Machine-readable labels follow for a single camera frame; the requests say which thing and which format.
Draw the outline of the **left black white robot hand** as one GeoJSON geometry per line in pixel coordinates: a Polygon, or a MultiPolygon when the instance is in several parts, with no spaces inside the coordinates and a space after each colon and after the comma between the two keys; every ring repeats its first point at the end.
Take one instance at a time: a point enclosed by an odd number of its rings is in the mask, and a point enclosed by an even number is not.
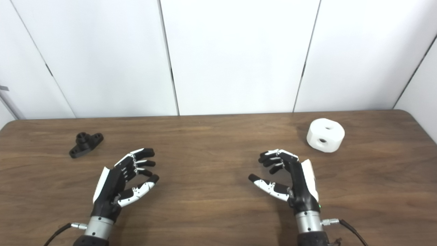
{"type": "Polygon", "coordinates": [[[90,216],[116,222],[123,207],[146,195],[159,180],[158,175],[145,169],[156,165],[154,161],[148,160],[154,155],[154,149],[142,148],[126,154],[113,168],[105,167],[94,192],[93,210],[90,216]],[[139,175],[146,176],[148,179],[127,189],[126,184],[139,175]]]}

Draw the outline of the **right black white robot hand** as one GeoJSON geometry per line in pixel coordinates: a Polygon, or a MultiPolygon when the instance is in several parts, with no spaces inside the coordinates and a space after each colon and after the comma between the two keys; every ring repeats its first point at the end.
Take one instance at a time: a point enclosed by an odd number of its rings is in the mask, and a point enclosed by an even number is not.
{"type": "Polygon", "coordinates": [[[285,201],[293,208],[294,213],[315,211],[320,213],[318,193],[315,187],[315,177],[309,164],[300,162],[299,157],[283,149],[262,152],[258,162],[264,167],[270,167],[269,173],[275,174],[279,170],[286,170],[291,175],[292,185],[286,186],[267,179],[262,179],[255,174],[250,174],[248,179],[277,199],[285,201]]]}

